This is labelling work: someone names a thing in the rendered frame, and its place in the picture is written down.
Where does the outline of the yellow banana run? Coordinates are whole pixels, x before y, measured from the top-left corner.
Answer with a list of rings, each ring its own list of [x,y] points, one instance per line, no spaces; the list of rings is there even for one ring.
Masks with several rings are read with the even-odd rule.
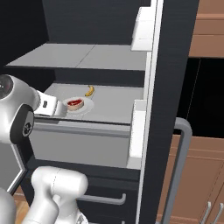
[[[94,93],[94,91],[95,91],[94,86],[92,86],[92,85],[88,85],[88,87],[89,87],[89,90],[85,93],[85,96],[86,96],[86,97],[91,96],[91,95]]]

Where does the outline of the black freezer drawer front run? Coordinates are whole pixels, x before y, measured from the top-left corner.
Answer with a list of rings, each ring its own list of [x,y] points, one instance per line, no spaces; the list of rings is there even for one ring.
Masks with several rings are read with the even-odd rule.
[[[125,201],[119,205],[78,200],[78,207],[86,215],[89,222],[95,224],[136,223],[140,171],[98,165],[38,160],[33,157],[26,165],[28,172],[21,182],[21,187],[29,205],[32,203],[34,197],[31,184],[32,173],[39,166],[49,165],[85,174],[88,179],[86,195],[116,200],[120,200],[124,194],[126,195]]]

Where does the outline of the black fridge door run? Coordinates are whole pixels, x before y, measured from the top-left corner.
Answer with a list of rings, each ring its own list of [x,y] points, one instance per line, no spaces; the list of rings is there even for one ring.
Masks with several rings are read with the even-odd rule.
[[[136,224],[155,224],[199,0],[157,0]]]

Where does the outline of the brown base cupboards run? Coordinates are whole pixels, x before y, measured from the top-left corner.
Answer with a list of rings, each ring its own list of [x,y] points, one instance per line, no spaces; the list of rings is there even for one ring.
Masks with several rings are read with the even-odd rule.
[[[193,136],[169,224],[200,224],[224,185],[224,138]]]

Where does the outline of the grey fridge shelf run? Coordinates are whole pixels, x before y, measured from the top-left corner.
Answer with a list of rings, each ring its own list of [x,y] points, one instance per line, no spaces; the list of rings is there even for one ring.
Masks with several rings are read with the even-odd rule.
[[[129,45],[43,44],[9,66],[144,71],[145,62],[146,53]]]

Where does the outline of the brown wall cupboards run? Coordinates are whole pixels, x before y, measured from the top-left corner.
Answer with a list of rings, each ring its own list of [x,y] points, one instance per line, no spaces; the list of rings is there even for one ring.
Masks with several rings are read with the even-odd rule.
[[[199,0],[189,56],[224,58],[224,0]]]

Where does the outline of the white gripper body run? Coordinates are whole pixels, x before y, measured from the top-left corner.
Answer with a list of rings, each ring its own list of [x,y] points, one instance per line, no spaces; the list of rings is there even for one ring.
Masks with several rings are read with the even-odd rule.
[[[67,115],[67,106],[63,102],[57,101],[56,108],[53,115],[65,117]]]

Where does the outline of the black fridge body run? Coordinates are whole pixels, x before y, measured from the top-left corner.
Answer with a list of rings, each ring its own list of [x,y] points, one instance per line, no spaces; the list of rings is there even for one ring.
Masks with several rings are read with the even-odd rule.
[[[53,83],[141,88],[147,102],[151,51],[145,52],[144,71],[9,66],[43,44],[119,45],[131,50],[140,7],[141,0],[0,0],[0,75],[14,76],[46,95]],[[37,159],[30,135],[15,144],[26,173],[27,162]],[[0,187],[0,224],[22,224],[28,214],[32,203],[21,182],[13,195]]]

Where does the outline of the grey framed fridge door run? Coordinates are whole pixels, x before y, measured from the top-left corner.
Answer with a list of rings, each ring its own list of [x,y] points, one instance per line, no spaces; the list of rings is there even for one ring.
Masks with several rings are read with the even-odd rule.
[[[0,143],[0,187],[13,195],[25,174],[25,163],[18,147]]]

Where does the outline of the red steak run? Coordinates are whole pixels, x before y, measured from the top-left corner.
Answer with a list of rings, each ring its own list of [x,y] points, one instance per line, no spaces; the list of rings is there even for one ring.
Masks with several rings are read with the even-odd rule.
[[[67,109],[70,111],[75,111],[81,109],[84,106],[84,101],[82,99],[71,100],[66,103]]]

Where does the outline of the white door shelf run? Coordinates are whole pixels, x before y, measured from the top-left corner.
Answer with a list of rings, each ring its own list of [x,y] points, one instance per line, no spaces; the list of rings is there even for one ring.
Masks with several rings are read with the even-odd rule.
[[[146,100],[135,100],[132,110],[129,140],[129,169],[140,170],[144,147]]]
[[[132,34],[132,51],[150,52],[155,24],[155,10],[152,7],[140,7]]]

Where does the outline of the white round plate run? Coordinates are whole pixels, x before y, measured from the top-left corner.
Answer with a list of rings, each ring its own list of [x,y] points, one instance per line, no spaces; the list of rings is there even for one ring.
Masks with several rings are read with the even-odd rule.
[[[94,108],[94,106],[95,106],[94,102],[91,99],[88,99],[87,97],[80,97],[80,96],[67,98],[67,99],[65,99],[63,101],[63,103],[65,105],[67,105],[68,102],[74,101],[74,100],[78,100],[78,99],[82,99],[84,101],[83,107],[79,108],[79,109],[77,109],[75,111],[68,110],[67,114],[69,116],[82,116],[82,115],[85,115],[86,113],[90,112]]]

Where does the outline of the grey fridge drawer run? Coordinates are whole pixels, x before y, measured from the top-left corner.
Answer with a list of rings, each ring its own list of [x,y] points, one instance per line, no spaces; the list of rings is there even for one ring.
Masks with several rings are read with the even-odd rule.
[[[45,92],[64,101],[86,97],[87,91],[86,85],[53,83]],[[143,100],[143,90],[96,86],[87,98],[94,102],[94,108],[85,115],[36,117],[30,135],[35,158],[128,168],[132,110],[135,100]]]

